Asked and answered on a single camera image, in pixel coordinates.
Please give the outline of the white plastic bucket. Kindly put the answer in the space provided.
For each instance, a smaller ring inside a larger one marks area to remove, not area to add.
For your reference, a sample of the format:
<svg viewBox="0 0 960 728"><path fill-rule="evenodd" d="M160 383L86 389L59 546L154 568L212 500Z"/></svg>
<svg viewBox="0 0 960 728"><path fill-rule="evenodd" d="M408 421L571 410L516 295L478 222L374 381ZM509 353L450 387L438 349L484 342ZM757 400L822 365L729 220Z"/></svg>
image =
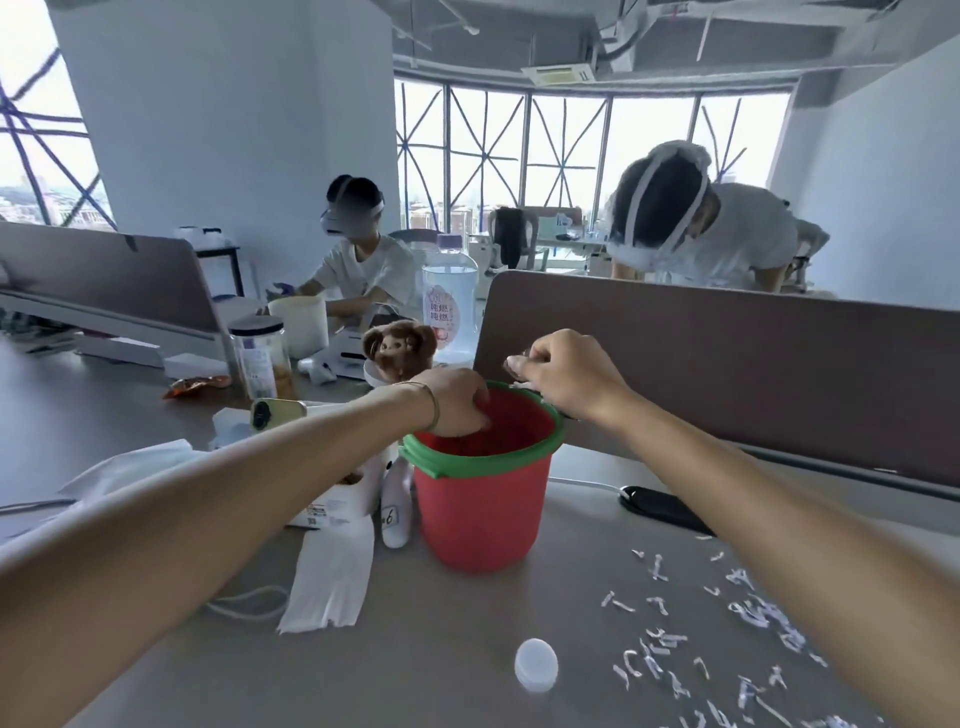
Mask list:
<svg viewBox="0 0 960 728"><path fill-rule="evenodd" d="M330 346L327 302L322 295L280 297L268 303L268 310L283 323L291 358L311 358Z"/></svg>

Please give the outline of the person's left hand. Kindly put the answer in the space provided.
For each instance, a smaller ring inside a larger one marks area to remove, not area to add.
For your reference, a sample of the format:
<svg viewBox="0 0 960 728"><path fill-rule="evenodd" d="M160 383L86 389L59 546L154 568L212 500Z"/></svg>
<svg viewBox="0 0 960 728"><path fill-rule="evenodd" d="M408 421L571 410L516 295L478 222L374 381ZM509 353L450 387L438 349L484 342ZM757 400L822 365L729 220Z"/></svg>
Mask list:
<svg viewBox="0 0 960 728"><path fill-rule="evenodd" d="M442 438L458 438L489 429L491 419L482 409L489 401L489 390L479 373L438 368L427 370L423 381L435 402L430 432Z"/></svg>

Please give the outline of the white plastic bag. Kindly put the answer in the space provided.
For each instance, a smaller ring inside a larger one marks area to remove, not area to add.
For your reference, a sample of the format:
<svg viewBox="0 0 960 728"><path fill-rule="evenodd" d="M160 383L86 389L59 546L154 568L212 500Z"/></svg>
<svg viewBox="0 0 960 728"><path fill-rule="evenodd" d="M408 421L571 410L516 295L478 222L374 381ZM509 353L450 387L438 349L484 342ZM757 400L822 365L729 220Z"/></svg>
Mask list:
<svg viewBox="0 0 960 728"><path fill-rule="evenodd" d="M376 528L371 516L308 530L278 633L300 634L356 625L367 595L375 544Z"/></svg>

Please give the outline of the white carton box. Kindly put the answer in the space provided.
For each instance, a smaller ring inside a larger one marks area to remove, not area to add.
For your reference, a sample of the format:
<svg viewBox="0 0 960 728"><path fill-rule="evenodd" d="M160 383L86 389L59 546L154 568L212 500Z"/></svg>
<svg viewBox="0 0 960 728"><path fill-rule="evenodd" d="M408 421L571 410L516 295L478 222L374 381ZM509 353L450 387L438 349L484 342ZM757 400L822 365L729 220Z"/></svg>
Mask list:
<svg viewBox="0 0 960 728"><path fill-rule="evenodd" d="M390 463L378 452L314 499L288 523L289 528L335 528L370 516L379 503L381 481Z"/></svg>

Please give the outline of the white round bottle cap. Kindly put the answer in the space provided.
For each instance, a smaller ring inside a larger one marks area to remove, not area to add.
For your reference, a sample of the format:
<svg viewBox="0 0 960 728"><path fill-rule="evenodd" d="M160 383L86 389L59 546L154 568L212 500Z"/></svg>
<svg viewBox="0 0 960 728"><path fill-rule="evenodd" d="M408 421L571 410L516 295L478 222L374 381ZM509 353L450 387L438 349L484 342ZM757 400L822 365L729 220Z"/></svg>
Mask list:
<svg viewBox="0 0 960 728"><path fill-rule="evenodd" d="M553 647L543 639L524 640L516 650L513 661L515 677L529 693L546 694L559 677L559 660Z"/></svg>

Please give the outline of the large clear water bottle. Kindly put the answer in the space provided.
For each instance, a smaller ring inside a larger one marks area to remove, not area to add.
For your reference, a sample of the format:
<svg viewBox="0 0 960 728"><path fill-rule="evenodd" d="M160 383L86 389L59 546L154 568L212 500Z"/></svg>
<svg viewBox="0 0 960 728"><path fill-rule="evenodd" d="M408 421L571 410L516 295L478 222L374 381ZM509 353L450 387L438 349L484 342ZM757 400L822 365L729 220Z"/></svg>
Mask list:
<svg viewBox="0 0 960 728"><path fill-rule="evenodd" d="M421 267L423 322L437 339L435 361L471 368L478 344L476 288L479 269L462 235L438 233Z"/></svg>

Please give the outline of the person's right hand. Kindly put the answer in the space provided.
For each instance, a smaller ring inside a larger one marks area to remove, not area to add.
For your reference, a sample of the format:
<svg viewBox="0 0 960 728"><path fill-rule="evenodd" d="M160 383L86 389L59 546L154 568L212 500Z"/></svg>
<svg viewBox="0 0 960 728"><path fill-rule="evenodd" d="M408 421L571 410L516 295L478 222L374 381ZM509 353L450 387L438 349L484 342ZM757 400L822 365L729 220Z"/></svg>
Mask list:
<svg viewBox="0 0 960 728"><path fill-rule="evenodd" d="M562 329L538 339L546 340L546 366L536 392L564 415L611 426L638 400L594 337Z"/></svg>

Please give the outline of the white handheld controller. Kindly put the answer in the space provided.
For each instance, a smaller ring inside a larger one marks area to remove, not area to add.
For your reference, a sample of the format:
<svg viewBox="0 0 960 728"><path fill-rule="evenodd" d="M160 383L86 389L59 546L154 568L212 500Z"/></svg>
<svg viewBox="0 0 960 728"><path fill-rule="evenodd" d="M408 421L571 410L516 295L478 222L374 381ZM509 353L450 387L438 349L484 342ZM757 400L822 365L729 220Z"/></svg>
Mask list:
<svg viewBox="0 0 960 728"><path fill-rule="evenodd" d="M410 540L414 521L413 475L412 466L399 456L381 480L380 531L384 546L391 550L404 548Z"/></svg>

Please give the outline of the black computer mouse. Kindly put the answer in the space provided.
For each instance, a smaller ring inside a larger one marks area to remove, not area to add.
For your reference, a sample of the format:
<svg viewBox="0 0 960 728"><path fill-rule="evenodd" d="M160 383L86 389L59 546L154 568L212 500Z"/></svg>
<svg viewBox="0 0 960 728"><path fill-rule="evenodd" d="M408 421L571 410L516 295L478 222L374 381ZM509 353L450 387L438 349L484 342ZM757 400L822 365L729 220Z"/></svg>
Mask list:
<svg viewBox="0 0 960 728"><path fill-rule="evenodd" d="M630 485L618 490L618 503L633 515L715 537L714 530L673 494Z"/></svg>

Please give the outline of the glass jar with silver lid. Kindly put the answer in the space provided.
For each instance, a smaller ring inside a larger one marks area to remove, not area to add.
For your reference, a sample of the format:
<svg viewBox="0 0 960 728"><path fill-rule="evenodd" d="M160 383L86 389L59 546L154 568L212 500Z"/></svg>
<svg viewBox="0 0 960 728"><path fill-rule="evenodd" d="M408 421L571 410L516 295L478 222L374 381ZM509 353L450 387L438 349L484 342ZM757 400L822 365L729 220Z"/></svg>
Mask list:
<svg viewBox="0 0 960 728"><path fill-rule="evenodd" d="M250 402L298 399L282 319L249 315L232 322L227 331Z"/></svg>

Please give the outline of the black office chair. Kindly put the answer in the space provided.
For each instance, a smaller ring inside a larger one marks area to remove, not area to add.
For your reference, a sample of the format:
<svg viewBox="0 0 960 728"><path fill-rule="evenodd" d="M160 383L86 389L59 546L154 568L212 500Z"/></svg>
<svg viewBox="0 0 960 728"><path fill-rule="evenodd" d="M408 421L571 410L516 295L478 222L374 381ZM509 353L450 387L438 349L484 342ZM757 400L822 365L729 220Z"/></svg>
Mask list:
<svg viewBox="0 0 960 728"><path fill-rule="evenodd" d="M531 251L526 212L517 207L498 206L489 218L491 242L499 249L499 261L510 270L517 270Z"/></svg>

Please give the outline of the red bucket with green rim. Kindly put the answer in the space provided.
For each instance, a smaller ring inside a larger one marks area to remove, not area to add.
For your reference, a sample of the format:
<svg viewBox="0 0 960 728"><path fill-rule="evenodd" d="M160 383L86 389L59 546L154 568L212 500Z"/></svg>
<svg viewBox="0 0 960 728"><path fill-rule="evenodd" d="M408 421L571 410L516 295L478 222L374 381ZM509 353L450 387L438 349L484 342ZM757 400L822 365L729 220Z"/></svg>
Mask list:
<svg viewBox="0 0 960 728"><path fill-rule="evenodd" d="M467 573L522 561L538 537L551 459L565 441L559 411L531 391L488 381L486 429L459 438L407 435L420 530L434 556Z"/></svg>

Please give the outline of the person's right forearm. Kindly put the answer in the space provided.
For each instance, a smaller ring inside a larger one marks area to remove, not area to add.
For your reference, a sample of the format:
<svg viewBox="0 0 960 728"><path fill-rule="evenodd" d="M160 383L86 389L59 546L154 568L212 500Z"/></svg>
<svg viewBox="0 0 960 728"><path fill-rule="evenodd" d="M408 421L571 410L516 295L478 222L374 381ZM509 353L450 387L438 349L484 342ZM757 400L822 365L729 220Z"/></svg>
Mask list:
<svg viewBox="0 0 960 728"><path fill-rule="evenodd" d="M587 401L885 718L960 728L960 580L628 389Z"/></svg>

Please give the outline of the white headset on table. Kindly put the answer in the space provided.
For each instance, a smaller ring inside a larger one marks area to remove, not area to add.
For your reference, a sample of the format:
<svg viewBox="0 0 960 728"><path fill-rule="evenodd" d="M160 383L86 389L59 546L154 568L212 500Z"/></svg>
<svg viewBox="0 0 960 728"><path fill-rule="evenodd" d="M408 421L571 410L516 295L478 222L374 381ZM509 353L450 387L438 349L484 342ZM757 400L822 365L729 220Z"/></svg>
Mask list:
<svg viewBox="0 0 960 728"><path fill-rule="evenodd" d="M357 328L346 326L330 338L327 347L300 359L296 370L313 385L334 383L338 379L365 382L367 358L362 339Z"/></svg>

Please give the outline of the black side table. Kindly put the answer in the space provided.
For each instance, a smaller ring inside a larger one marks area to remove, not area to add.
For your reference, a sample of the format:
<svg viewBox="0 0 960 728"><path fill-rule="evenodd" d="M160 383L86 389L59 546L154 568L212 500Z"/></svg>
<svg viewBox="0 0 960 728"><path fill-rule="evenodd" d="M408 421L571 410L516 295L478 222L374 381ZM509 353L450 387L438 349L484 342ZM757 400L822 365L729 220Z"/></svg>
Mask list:
<svg viewBox="0 0 960 728"><path fill-rule="evenodd" d="M244 297L246 294L241 263L240 248L217 225L180 225L174 228L174 238L189 244L201 262L220 261L229 272L231 297Z"/></svg>

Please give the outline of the person's left forearm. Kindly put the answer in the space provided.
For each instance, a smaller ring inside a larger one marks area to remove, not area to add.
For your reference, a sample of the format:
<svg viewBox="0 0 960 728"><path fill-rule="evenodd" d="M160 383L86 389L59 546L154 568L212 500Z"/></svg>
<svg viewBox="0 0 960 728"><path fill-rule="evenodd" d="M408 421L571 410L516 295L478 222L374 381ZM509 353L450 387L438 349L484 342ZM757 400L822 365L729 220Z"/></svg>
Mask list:
<svg viewBox="0 0 960 728"><path fill-rule="evenodd" d="M387 387L0 547L0 728L64 728L322 491L435 412L425 385Z"/></svg>

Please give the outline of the orange snack packet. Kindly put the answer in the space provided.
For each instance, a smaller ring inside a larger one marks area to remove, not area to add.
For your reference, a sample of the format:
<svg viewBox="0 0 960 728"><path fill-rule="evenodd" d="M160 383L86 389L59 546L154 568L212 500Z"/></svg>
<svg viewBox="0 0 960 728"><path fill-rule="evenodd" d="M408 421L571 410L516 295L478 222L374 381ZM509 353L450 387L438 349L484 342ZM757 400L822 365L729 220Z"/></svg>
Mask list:
<svg viewBox="0 0 960 728"><path fill-rule="evenodd" d="M162 399L164 401L170 401L180 398L196 397L208 390L229 389L232 385L233 380L228 374L186 377L171 383L163 394Z"/></svg>

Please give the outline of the brown plush toy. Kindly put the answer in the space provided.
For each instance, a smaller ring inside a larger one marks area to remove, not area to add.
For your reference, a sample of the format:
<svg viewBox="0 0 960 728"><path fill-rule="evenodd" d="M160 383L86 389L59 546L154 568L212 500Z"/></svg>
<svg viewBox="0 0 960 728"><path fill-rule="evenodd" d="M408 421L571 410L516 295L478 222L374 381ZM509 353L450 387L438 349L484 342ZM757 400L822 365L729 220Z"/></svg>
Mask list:
<svg viewBox="0 0 960 728"><path fill-rule="evenodd" d="M433 367L438 340L431 326L404 319L368 329L361 347L379 378L396 384L408 382Z"/></svg>

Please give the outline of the scattered white paper scraps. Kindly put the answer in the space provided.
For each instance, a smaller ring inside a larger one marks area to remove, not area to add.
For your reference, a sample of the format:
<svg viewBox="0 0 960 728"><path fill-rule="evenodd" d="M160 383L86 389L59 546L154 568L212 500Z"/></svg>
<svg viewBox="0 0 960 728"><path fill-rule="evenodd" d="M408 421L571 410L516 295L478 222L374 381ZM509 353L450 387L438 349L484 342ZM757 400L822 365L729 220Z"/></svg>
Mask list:
<svg viewBox="0 0 960 728"><path fill-rule="evenodd" d="M753 582L744 567L733 568L725 578L731 586L748 588L743 598L725 602L726 610L735 615L740 623L769 631L793 654L807 656L823 668L829 665L823 657L809 650L806 636L794 627L779 605L752 590ZM677 650L690 644L688 635L670 632L665 627L645 628L643 635L637 638L637 644L639 649L625 649L611 668L623 682L625 691L630 691L634 682L649 676L666 685L673 698L680 702L678 726L661 725L657 728L759 728L755 718L758 709L782 728L859 728L856 722L837 713L810 719L792 719L778 710L771 699L787 693L789 689L784 668L778 663L770 666L761 682L746 675L737 675L736 712L739 719L735 719L714 700L704 698L699 701L676 671L663 663L664 658L672 657Z"/></svg>

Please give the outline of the ceiling air conditioner unit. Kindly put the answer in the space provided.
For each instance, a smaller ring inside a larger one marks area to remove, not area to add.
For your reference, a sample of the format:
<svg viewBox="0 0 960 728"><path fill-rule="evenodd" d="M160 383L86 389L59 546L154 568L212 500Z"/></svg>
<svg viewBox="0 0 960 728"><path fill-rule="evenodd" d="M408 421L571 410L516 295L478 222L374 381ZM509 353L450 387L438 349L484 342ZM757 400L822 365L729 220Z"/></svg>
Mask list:
<svg viewBox="0 0 960 728"><path fill-rule="evenodd" d="M525 66L521 68L521 73L538 88L571 87L596 83L594 67L589 62Z"/></svg>

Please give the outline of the white crumpled tissue paper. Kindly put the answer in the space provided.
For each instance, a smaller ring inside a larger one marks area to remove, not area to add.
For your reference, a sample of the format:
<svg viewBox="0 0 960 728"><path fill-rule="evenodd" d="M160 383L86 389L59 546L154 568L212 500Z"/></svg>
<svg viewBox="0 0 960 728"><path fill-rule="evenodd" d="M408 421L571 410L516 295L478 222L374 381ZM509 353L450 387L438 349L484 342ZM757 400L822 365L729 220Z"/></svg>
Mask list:
<svg viewBox="0 0 960 728"><path fill-rule="evenodd" d="M207 454L186 440L142 447L114 455L88 468L47 498L0 504L0 545L18 539L67 511L93 504Z"/></svg>

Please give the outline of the yellow round-ended device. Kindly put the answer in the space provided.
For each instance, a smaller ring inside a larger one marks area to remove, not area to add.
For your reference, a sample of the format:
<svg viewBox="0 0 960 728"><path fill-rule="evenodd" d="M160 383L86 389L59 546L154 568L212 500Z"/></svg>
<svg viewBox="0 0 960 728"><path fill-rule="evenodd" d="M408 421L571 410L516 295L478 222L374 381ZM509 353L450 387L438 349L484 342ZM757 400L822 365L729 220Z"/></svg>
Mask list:
<svg viewBox="0 0 960 728"><path fill-rule="evenodd" d="M256 399L249 408L249 425L254 432L274 430L306 418L307 406L299 400L275 397Z"/></svg>

